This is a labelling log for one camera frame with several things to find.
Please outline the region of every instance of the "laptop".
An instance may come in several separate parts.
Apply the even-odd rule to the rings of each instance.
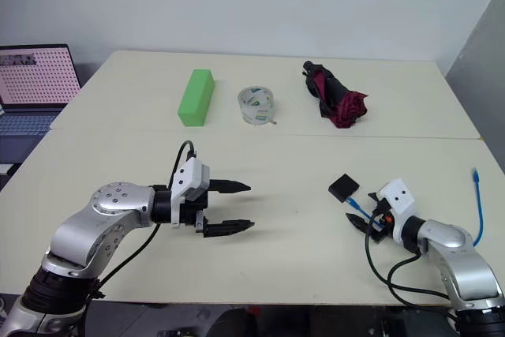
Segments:
[[[22,163],[80,87],[66,44],[0,47],[0,163]]]

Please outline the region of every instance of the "tape roll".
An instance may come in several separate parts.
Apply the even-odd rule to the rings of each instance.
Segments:
[[[253,125],[274,123],[274,95],[265,87],[247,87],[238,94],[242,117]]]

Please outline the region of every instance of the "green foam block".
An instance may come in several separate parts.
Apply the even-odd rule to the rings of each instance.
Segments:
[[[214,78],[211,70],[193,70],[178,111],[185,126],[204,126],[213,91]]]

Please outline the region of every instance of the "black square object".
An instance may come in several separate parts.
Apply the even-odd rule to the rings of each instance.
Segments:
[[[334,181],[330,187],[328,187],[328,191],[331,195],[343,203],[348,197],[355,193],[359,187],[360,185],[358,185],[349,175],[344,174],[342,177]]]

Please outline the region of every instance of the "table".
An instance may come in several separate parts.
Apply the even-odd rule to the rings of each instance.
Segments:
[[[92,192],[113,181],[166,183],[180,143],[191,138],[211,178],[234,179],[248,193],[212,194],[211,222],[251,219],[246,232],[202,238],[191,228],[163,226],[152,244],[103,291],[108,300],[210,303],[397,304],[368,268],[364,236],[346,220],[352,212],[327,187],[347,173],[361,188],[355,198],[403,178],[419,216],[478,229],[471,168],[481,174],[486,220],[477,250],[505,284],[505,177],[481,140],[314,137],[241,133],[51,130],[0,192],[0,292],[20,293],[39,267],[64,219]],[[109,265],[134,251],[151,232],[130,233]],[[386,273],[409,256],[391,240],[373,246]],[[440,275],[423,258],[397,274],[405,285],[442,290]],[[419,303],[439,299],[419,294]]]
[[[211,69],[215,90],[203,129],[257,134],[479,138],[434,62],[312,58],[349,89],[368,114],[350,129],[322,119],[301,75],[306,58],[117,51],[51,125],[52,129],[187,130],[177,109],[193,69]],[[270,88],[277,125],[254,127],[239,111],[245,87]]]

